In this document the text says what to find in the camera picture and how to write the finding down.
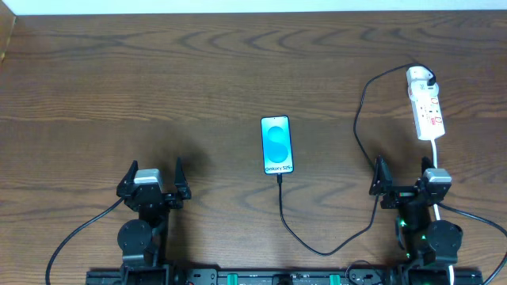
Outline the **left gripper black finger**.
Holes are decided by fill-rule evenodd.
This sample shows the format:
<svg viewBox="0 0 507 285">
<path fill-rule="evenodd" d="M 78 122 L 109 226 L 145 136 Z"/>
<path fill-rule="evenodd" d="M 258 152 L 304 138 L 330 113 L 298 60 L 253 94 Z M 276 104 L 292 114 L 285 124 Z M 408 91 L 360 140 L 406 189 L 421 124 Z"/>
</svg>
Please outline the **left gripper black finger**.
<svg viewBox="0 0 507 285">
<path fill-rule="evenodd" d="M 178 195 L 182 200 L 190 200 L 192 199 L 192 192 L 189 187 L 188 181 L 185 178 L 185 174 L 183 171 L 181 159 L 177 158 L 176 168 L 175 168 L 175 177 L 174 177 L 174 185 L 177 189 Z"/>
<path fill-rule="evenodd" d="M 138 162 L 134 160 L 123 179 L 116 187 L 116 195 L 119 197 L 131 197 L 135 191 L 135 175 L 139 170 Z"/>
</svg>

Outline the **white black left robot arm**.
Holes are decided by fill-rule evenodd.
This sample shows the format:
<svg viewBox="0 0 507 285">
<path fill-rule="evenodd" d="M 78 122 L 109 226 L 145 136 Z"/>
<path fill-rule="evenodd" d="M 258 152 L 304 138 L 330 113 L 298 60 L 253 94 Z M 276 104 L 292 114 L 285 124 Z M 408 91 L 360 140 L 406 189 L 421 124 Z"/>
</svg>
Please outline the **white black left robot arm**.
<svg viewBox="0 0 507 285">
<path fill-rule="evenodd" d="M 139 214 L 119 230 L 117 243 L 122 250 L 119 284 L 184 284 L 185 273 L 166 260 L 169 213 L 183 208 L 192 198 L 181 159 L 174 174 L 175 192 L 162 191 L 158 169 L 140 169 L 133 161 L 116 194 Z"/>
</svg>

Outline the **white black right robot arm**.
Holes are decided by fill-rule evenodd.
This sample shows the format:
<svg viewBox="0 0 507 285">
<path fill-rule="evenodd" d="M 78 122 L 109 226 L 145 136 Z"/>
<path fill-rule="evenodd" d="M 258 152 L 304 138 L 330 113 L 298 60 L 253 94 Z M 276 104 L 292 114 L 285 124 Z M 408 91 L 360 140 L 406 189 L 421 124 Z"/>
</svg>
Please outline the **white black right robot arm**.
<svg viewBox="0 0 507 285">
<path fill-rule="evenodd" d="M 457 263 L 463 231 L 446 220 L 433 220 L 430 209 L 442 201 L 452 186 L 447 170 L 424 157 L 421 177 L 415 184 L 396 186 L 385 160 L 375 160 L 371 196 L 380 197 L 382 209 L 398 211 L 395 233 L 408 260 L 391 269 L 392 284 L 449 284 L 448 268 Z"/>
</svg>

